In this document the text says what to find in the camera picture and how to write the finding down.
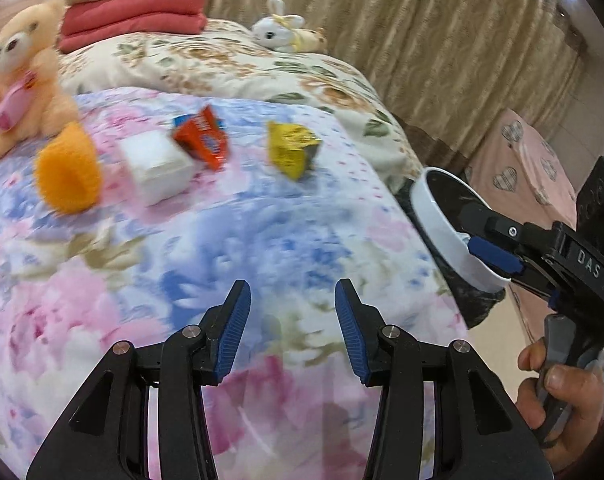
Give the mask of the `folded red blanket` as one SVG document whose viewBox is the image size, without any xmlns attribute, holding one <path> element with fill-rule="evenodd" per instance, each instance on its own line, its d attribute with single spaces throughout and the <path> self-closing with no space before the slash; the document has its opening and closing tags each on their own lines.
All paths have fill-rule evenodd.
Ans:
<svg viewBox="0 0 604 480">
<path fill-rule="evenodd" d="M 63 53 L 132 32 L 197 35 L 206 28 L 206 0 L 99 0 L 70 6 L 58 47 Z"/>
</svg>

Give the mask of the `floral pastel bed quilt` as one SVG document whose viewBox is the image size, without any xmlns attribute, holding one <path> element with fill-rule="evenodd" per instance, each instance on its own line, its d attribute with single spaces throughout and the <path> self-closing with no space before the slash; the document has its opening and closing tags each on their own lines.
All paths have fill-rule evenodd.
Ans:
<svg viewBox="0 0 604 480">
<path fill-rule="evenodd" d="M 252 306 L 234 368 L 206 390 L 224 479 L 357 479 L 378 393 L 354 376 L 334 286 L 416 338 L 466 336 L 426 246 L 337 119 L 302 105 L 215 99 L 229 156 L 189 188 L 139 203 L 119 140 L 166 131 L 204 99 L 136 88 L 78 98 L 100 156 L 97 207 L 60 216 L 34 181 L 38 142 L 0 160 L 0 458 L 24 476 L 40 442 L 115 342 L 165 340 L 233 282 Z M 322 145 L 299 181 L 268 159 L 267 123 Z"/>
</svg>

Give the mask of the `white bunny plush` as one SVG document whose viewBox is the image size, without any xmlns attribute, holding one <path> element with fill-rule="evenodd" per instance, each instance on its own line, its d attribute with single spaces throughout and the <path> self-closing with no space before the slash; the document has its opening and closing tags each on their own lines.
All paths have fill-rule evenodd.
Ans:
<svg viewBox="0 0 604 480">
<path fill-rule="evenodd" d="M 267 0 L 268 14 L 251 27 L 252 38 L 260 46 L 280 53 L 328 52 L 322 28 L 309 29 L 300 15 L 285 14 L 282 0 Z"/>
</svg>

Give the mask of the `pink heart cover furniture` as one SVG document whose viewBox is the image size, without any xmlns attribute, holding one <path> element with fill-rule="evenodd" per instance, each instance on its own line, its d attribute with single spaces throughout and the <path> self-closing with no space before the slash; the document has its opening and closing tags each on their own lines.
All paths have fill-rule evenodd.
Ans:
<svg viewBox="0 0 604 480">
<path fill-rule="evenodd" d="M 520 224 L 576 226 L 576 193 L 559 158 L 510 108 L 498 114 L 465 174 L 488 206 Z"/>
</svg>

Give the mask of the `white rimmed trash bin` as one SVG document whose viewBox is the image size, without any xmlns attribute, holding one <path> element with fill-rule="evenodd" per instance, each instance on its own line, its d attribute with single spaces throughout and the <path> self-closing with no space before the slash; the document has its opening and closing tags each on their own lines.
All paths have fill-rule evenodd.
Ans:
<svg viewBox="0 0 604 480">
<path fill-rule="evenodd" d="M 486 203 L 465 181 L 441 168 L 424 168 L 410 188 L 409 203 L 426 239 L 457 276 L 480 292 L 496 294 L 506 288 L 508 279 L 468 250 L 470 235 L 459 214 L 463 206 Z"/>
</svg>

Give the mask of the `yellow snack wrapper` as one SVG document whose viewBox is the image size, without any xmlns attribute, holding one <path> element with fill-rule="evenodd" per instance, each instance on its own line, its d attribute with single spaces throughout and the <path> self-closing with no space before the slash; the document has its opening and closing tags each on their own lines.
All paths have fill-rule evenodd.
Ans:
<svg viewBox="0 0 604 480">
<path fill-rule="evenodd" d="M 322 141 L 298 124 L 267 123 L 267 155 L 286 177 L 299 181 L 311 168 Z"/>
</svg>

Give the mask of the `beige patterned curtains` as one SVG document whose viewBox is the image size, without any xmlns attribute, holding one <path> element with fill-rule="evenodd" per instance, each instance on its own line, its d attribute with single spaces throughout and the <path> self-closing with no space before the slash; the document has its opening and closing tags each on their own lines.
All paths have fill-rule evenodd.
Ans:
<svg viewBox="0 0 604 480">
<path fill-rule="evenodd" d="M 325 29 L 428 166 L 464 168 L 502 110 L 551 134 L 584 67 L 585 40 L 558 0 L 282 1 Z M 209 0 L 208 11 L 250 25 L 266 2 Z"/>
</svg>

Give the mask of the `cream floral duvet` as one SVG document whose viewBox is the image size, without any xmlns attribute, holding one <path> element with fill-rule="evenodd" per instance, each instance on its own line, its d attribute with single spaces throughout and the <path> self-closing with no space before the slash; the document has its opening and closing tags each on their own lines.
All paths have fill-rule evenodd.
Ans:
<svg viewBox="0 0 604 480">
<path fill-rule="evenodd" d="M 316 107 L 340 122 L 378 176 L 398 191 L 422 170 L 404 129 L 356 68 L 326 54 L 278 53 L 232 21 L 199 35 L 132 32 L 61 55 L 72 94 L 118 87 Z"/>
</svg>

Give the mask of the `orange blue snack wrapper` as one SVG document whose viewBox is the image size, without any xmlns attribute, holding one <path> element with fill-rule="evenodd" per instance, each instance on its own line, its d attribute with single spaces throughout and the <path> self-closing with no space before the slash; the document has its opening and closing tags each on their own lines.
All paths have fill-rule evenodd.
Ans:
<svg viewBox="0 0 604 480">
<path fill-rule="evenodd" d="M 189 155 L 214 171 L 221 170 L 228 159 L 228 137 L 210 104 L 196 114 L 175 117 L 172 137 Z"/>
</svg>

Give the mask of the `orange foam net sleeve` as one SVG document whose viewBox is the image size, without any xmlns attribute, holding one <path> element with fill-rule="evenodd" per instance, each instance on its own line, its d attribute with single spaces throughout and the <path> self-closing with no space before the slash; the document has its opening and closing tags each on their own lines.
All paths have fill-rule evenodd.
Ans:
<svg viewBox="0 0 604 480">
<path fill-rule="evenodd" d="M 79 214 L 99 202 L 101 169 L 96 146 L 79 122 L 70 122 L 36 155 L 38 194 L 58 214 Z"/>
</svg>

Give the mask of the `beige teddy bear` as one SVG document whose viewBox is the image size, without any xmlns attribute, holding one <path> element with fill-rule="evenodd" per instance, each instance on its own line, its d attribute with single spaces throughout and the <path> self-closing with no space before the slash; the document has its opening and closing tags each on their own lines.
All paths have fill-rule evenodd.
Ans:
<svg viewBox="0 0 604 480">
<path fill-rule="evenodd" d="M 55 136 L 78 120 L 75 99 L 59 81 L 61 0 L 34 4 L 0 31 L 0 159 L 19 143 Z"/>
</svg>

